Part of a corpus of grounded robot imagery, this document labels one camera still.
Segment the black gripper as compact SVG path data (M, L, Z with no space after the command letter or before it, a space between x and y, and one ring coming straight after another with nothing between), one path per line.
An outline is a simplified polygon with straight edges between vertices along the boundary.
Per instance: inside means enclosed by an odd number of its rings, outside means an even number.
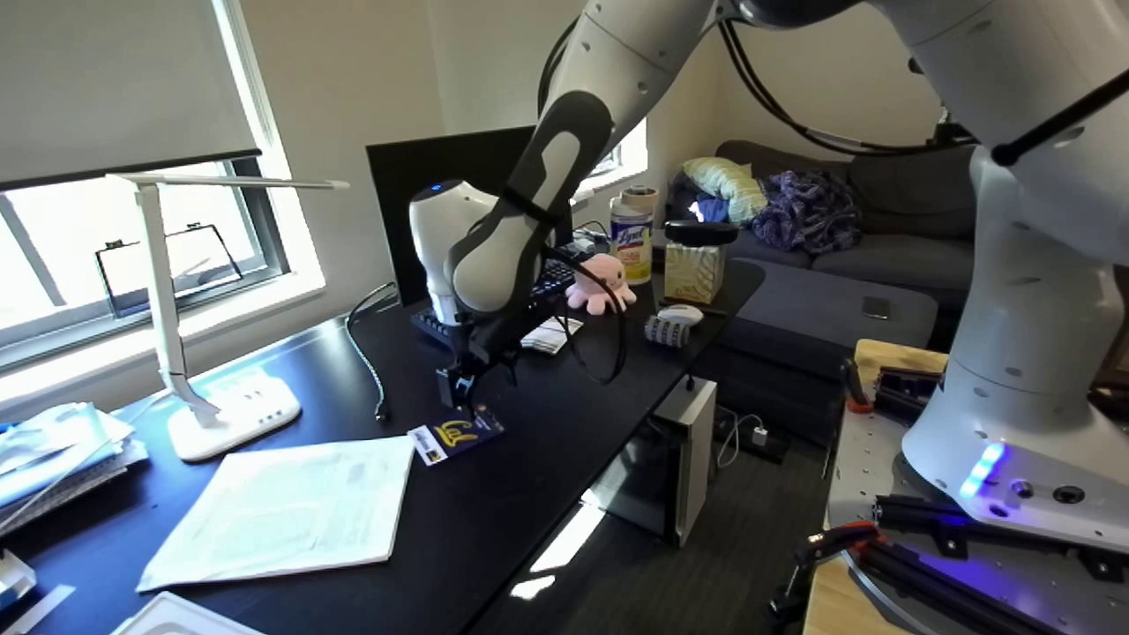
M480 381L501 365L501 352L483 352L474 346L457 346L453 361L434 370L439 394L450 408L471 408L477 401Z

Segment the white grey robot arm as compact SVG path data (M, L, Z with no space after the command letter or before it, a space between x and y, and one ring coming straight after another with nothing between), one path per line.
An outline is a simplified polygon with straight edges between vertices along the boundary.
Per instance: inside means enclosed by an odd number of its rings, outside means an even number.
M1091 405L1129 262L1129 13L1119 0L590 0L506 188L409 207L412 247L457 328L464 401L518 337L547 233L580 179L728 22L801 27L875 8L975 139L975 279L945 374L900 440L970 519L1101 552L1129 547L1129 439Z

